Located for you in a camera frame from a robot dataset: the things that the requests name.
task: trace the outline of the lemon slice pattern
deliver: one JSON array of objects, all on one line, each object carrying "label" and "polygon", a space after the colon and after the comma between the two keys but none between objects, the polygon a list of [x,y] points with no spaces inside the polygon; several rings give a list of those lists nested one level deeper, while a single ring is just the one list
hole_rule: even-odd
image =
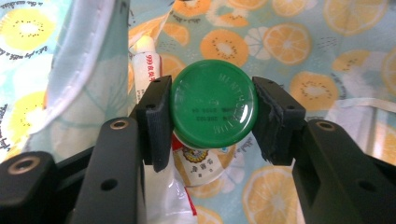
[{"label": "lemon slice pattern", "polygon": [[292,79],[290,94],[308,111],[327,110],[338,99],[339,90],[331,77],[304,71]]},{"label": "lemon slice pattern", "polygon": [[265,166],[255,171],[242,195],[248,223],[296,223],[297,203],[288,167]]},{"label": "lemon slice pattern", "polygon": [[218,29],[209,32],[201,42],[205,59],[218,59],[242,66],[248,60],[248,45],[237,33]]},{"label": "lemon slice pattern", "polygon": [[326,0],[323,16],[329,26],[345,36],[373,28],[388,10],[388,0]]},{"label": "lemon slice pattern", "polygon": [[163,75],[171,75],[172,80],[175,80],[181,70],[186,67],[186,64],[184,64],[176,55],[161,53],[161,58],[163,61]]},{"label": "lemon slice pattern", "polygon": [[176,1],[174,11],[186,16],[194,17],[205,14],[210,7],[210,0]]},{"label": "lemon slice pattern", "polygon": [[55,22],[35,8],[11,10],[0,20],[0,37],[14,49],[36,49],[54,30]]},{"label": "lemon slice pattern", "polygon": [[302,63],[311,52],[311,37],[299,23],[282,23],[269,28],[264,35],[265,48],[287,65]]},{"label": "lemon slice pattern", "polygon": [[196,206],[198,224],[222,224],[223,221],[218,213],[205,208],[203,206]]},{"label": "lemon slice pattern", "polygon": [[353,67],[362,67],[369,56],[370,51],[366,49],[349,50],[342,53],[332,62],[332,70],[348,72],[353,69]]},{"label": "lemon slice pattern", "polygon": [[168,22],[163,26],[163,31],[182,46],[186,46],[190,42],[190,31],[183,25]]},{"label": "lemon slice pattern", "polygon": [[21,153],[31,129],[43,120],[44,103],[45,93],[38,91],[23,96],[14,104],[7,126],[12,147],[6,159]]},{"label": "lemon slice pattern", "polygon": [[247,16],[248,10],[227,4],[227,0],[212,1],[206,13],[206,18],[210,23],[222,27],[248,26]]},{"label": "lemon slice pattern", "polygon": [[273,8],[277,15],[292,17],[300,14],[308,0],[273,0]]}]

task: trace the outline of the tablecloth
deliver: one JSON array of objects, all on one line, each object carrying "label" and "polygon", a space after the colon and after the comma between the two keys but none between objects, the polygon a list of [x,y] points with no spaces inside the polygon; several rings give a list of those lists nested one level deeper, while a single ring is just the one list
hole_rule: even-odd
[{"label": "tablecloth", "polygon": [[[0,2],[1,161],[21,152],[46,115],[48,74],[69,7]],[[163,74],[172,77],[219,59],[272,79],[307,109],[306,119],[335,121],[364,152],[396,164],[395,21],[389,0],[132,0],[128,47],[151,35]],[[128,76],[131,109],[130,64]],[[199,223],[304,223],[290,167],[264,161],[251,133],[228,153],[219,178],[188,188]]]}]

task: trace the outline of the bottle cap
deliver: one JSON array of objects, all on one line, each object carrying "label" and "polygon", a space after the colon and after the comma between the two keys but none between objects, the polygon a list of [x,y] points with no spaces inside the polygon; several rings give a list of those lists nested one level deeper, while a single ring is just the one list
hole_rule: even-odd
[{"label": "bottle cap", "polygon": [[175,135],[191,148],[222,148],[239,142],[253,128],[257,111],[252,81],[231,63],[193,63],[172,84]]}]

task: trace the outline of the toothpaste tube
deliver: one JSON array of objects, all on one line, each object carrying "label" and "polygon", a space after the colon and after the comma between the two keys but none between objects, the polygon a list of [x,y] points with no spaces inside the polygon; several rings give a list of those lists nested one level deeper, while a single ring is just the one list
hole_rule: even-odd
[{"label": "toothpaste tube", "polygon": [[134,69],[134,86],[136,102],[142,99],[149,83],[161,76],[161,57],[155,52],[154,40],[143,35],[132,46],[132,67]]}]

